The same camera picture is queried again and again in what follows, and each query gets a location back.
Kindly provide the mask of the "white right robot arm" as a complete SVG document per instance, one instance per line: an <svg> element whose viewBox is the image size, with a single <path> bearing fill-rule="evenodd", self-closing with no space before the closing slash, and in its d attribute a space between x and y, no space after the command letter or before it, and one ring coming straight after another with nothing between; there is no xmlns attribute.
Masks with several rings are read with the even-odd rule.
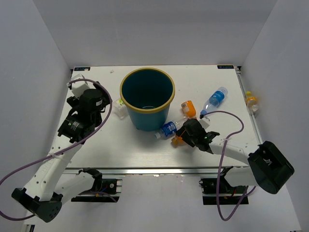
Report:
<svg viewBox="0 0 309 232"><path fill-rule="evenodd" d="M230 166L220 172L218 188L225 193L238 186L259 186L277 194L295 170L279 149L269 141L260 145L225 139L219 133L205 130L206 122L189 119L177 131L191 147L214 155L224 155L240 161L243 167Z"/></svg>

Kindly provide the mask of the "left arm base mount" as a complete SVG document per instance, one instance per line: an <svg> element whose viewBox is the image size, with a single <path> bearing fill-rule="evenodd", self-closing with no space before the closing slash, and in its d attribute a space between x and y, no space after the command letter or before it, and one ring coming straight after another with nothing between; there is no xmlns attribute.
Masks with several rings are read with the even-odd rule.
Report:
<svg viewBox="0 0 309 232"><path fill-rule="evenodd" d="M122 179L103 179L97 189L84 191L71 199L79 203L116 203L122 191Z"/></svg>

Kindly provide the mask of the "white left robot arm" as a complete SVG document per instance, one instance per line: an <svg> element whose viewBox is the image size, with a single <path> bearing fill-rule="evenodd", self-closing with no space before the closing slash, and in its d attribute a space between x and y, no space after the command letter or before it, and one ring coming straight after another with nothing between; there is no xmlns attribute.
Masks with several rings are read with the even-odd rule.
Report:
<svg viewBox="0 0 309 232"><path fill-rule="evenodd" d="M72 180L59 179L73 156L94 135L106 119L101 117L111 103L105 90L89 88L80 96L67 99L71 110L57 131L49 155L35 175L22 188L15 188L12 198L44 222L52 221L64 203L81 193L96 193L103 187L102 174L94 168L83 168Z"/></svg>

